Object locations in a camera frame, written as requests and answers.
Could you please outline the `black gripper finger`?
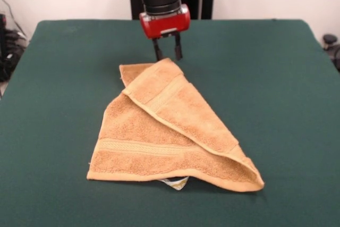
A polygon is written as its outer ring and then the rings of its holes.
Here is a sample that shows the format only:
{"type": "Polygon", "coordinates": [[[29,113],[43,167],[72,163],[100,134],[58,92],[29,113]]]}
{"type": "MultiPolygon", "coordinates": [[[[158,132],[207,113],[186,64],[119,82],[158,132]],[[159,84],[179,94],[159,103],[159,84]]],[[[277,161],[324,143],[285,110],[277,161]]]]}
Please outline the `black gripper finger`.
{"type": "Polygon", "coordinates": [[[180,33],[173,33],[173,37],[175,38],[175,57],[177,60],[181,60],[183,58],[183,54],[180,33]]]}
{"type": "Polygon", "coordinates": [[[152,39],[152,43],[153,43],[155,54],[156,54],[156,60],[161,60],[162,59],[162,57],[161,57],[162,56],[162,51],[159,48],[158,39],[157,38],[153,38],[152,39]]]}

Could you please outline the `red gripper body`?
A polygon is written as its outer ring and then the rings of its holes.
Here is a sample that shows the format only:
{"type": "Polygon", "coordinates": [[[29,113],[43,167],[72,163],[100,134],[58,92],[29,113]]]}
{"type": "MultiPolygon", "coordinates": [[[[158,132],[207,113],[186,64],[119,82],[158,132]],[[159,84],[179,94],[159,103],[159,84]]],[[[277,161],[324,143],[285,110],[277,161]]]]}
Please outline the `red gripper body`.
{"type": "Polygon", "coordinates": [[[160,38],[174,32],[189,29],[190,11],[186,4],[180,9],[165,15],[149,15],[146,12],[139,14],[139,20],[147,38],[160,38]]]}

